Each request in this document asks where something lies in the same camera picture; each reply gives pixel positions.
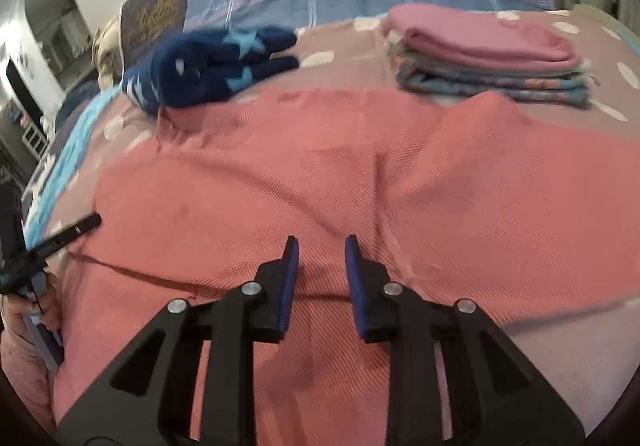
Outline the left hand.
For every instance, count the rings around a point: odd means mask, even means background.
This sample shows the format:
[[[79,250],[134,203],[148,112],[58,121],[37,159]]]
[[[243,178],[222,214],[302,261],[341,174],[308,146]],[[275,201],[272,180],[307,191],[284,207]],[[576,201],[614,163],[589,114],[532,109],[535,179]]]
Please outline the left hand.
[[[58,280],[52,273],[47,273],[47,290],[39,298],[39,302],[17,295],[1,297],[1,317],[6,329],[14,335],[24,338],[32,343],[32,338],[26,328],[23,317],[32,314],[33,311],[41,313],[41,322],[51,331],[58,331],[62,327],[63,311],[58,299]]]

